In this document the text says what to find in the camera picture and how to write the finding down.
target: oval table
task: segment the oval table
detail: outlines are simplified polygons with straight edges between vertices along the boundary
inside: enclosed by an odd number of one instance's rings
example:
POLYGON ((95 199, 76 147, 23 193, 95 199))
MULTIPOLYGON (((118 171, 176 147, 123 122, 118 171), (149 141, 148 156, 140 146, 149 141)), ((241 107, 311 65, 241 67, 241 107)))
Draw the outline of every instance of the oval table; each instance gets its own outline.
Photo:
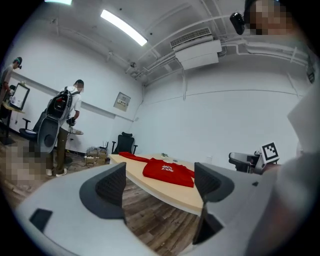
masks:
MULTIPOLYGON (((148 178, 143 175, 144 167, 147 165, 145 162, 139 162, 129 158, 125 158, 118 154, 109 154, 110 164, 126 163, 126 176, 141 189, 148 192, 150 195, 158 198, 159 200, 186 211, 191 214, 200 216, 203 208, 203 201, 199 195, 199 192, 194 187, 187 187, 182 185, 176 185, 154 178, 148 178)), ((160 154, 153 155, 137 155, 139 157, 151 159, 161 159, 160 154)), ((176 163, 178 165, 183 165, 188 169, 194 171, 194 163, 177 160, 173 162, 173 158, 168 158, 164 160, 169 163, 176 163)))

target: red cloth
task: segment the red cloth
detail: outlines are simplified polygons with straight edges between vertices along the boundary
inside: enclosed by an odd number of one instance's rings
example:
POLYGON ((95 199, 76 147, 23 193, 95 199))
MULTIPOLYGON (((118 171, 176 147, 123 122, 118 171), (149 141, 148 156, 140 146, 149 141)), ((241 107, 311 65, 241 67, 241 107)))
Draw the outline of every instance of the red cloth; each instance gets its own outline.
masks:
POLYGON ((147 159, 128 152, 120 152, 120 156, 147 163, 142 174, 148 178, 163 182, 173 183, 185 187, 194 187, 195 173, 183 165, 176 163, 167 163, 155 158, 147 159))

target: fluorescent light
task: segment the fluorescent light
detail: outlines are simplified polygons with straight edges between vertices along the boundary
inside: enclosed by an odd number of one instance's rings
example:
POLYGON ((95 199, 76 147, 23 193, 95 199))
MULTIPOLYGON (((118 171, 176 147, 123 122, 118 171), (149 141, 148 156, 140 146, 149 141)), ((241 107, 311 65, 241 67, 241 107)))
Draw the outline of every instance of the fluorescent light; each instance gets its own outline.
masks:
POLYGON ((108 22, 112 23, 123 32, 127 33, 130 37, 132 37, 139 45, 143 46, 147 40, 140 35, 137 31, 135 31, 130 25, 125 23, 122 19, 108 12, 107 10, 103 10, 101 13, 101 18, 104 18, 108 22))
POLYGON ((47 3, 60 3, 60 4, 66 4, 71 5, 72 0, 44 0, 47 3))

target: screen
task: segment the screen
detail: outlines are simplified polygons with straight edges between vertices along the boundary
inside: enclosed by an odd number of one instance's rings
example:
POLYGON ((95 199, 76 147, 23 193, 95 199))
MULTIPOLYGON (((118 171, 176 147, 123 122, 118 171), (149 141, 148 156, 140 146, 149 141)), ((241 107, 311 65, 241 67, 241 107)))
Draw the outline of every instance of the screen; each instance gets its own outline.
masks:
POLYGON ((28 95, 28 91, 28 88, 18 84, 12 96, 11 104, 21 109, 28 95))

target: wooden table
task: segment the wooden table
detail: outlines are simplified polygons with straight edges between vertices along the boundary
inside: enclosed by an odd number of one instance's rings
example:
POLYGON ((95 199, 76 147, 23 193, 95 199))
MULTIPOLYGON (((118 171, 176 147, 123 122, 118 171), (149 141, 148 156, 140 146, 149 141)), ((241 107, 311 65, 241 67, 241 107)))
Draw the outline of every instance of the wooden table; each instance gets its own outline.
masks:
MULTIPOLYGON (((109 154, 108 156, 110 157, 110 164, 126 162, 126 176, 150 195, 188 213, 199 216, 201 215, 203 201, 199 195, 196 185, 194 185, 194 187, 186 187, 171 184, 154 178, 148 178, 143 175, 143 169, 147 163, 128 159, 118 154, 109 154)), ((148 159, 161 159, 160 154, 139 155, 139 157, 148 159)), ((173 158, 168 158, 168 160, 166 159, 165 162, 166 161, 172 163, 173 158)), ((192 171, 195 170, 194 163, 181 160, 178 160, 178 162, 174 163, 177 163, 178 165, 184 165, 192 171)))
POLYGON ((9 138, 10 119, 11 119, 12 111, 22 113, 22 114, 24 114, 25 112, 23 112, 17 108, 14 108, 12 106, 9 106, 7 102, 2 102, 2 105, 4 106, 4 108, 9 110, 9 115, 7 117, 6 126, 5 126, 5 137, 0 137, 0 142, 2 142, 2 144, 4 144, 4 145, 11 145, 11 144, 15 143, 15 141, 12 138, 9 138))

